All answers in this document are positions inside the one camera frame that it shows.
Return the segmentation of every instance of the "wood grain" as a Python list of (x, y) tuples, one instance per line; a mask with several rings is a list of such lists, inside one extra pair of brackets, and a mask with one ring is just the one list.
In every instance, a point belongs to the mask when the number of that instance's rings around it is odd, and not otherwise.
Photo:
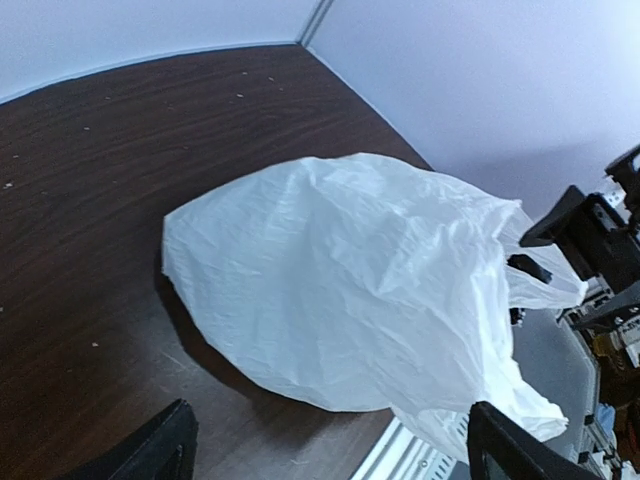
[(196, 478), (347, 478), (390, 414), (252, 384), (204, 342), (158, 251), (163, 216), (202, 193), (357, 151), (426, 168), (297, 46), (163, 59), (0, 106), (0, 477), (67, 471), (182, 397)]

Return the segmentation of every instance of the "white wall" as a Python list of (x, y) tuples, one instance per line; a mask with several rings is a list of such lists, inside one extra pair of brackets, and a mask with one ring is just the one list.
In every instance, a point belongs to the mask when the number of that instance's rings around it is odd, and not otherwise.
[(542, 214), (640, 143), (640, 2), (335, 0), (310, 48), (436, 169)]
[(293, 42), (316, 1), (5, 0), (0, 2), (0, 102), (139, 59)]

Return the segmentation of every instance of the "black plastic part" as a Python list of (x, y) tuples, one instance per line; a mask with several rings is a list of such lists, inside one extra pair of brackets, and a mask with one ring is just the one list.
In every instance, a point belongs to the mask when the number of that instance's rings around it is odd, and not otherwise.
[(58, 480), (190, 480), (198, 424), (176, 400), (104, 455)]
[(533, 278), (540, 280), (542, 283), (549, 284), (553, 279), (553, 275), (551, 275), (551, 272), (538, 265), (538, 263), (529, 255), (511, 255), (507, 260), (507, 265), (513, 268), (517, 268), (524, 273), (528, 273)]
[(587, 463), (589, 461), (589, 452), (580, 452), (578, 455), (578, 464)]
[(509, 309), (509, 318), (511, 319), (511, 325), (520, 325), (526, 312), (524, 308), (510, 308)]
[(538, 442), (487, 402), (471, 409), (467, 447), (472, 480), (601, 480)]
[(554, 242), (582, 280), (601, 275), (613, 293), (640, 278), (638, 241), (601, 195), (585, 197), (571, 186), (551, 212), (524, 234), (520, 245)]
[(610, 175), (625, 191), (624, 204), (631, 212), (632, 226), (636, 225), (640, 219), (640, 176), (634, 165), (634, 160), (639, 155), (640, 145), (636, 145), (605, 168), (607, 175)]
[[(640, 312), (640, 280), (581, 317), (571, 325), (571, 328), (573, 330), (593, 329), (598, 333), (608, 333), (618, 328), (626, 328), (627, 320), (636, 317), (638, 312)], [(623, 323), (618, 325), (616, 319)]]

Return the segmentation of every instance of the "white plastic bag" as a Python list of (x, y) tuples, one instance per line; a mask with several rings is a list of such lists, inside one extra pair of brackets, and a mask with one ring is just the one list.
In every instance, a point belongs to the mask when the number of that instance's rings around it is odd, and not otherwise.
[(566, 426), (511, 358), (508, 309), (573, 306), (585, 287), (556, 247), (535, 260), (568, 285), (507, 268), (529, 222), (519, 202), (396, 159), (305, 158), (168, 215), (163, 265), (207, 342), (257, 384), (332, 411), (392, 406), (464, 460), (442, 416), (477, 401), (541, 440)]
[(638, 475), (631, 462), (624, 462), (622, 464), (620, 480), (640, 480), (640, 475)]

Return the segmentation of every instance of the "dark wood tabletop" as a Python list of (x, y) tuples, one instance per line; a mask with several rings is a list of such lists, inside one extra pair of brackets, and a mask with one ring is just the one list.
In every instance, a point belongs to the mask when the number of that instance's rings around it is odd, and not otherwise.
[(264, 391), (209, 347), (159, 271), (164, 215), (303, 156), (427, 168), (298, 46), (178, 56), (0, 106), (0, 478), (51, 478), (176, 398), (197, 479), (343, 479), (391, 415)]

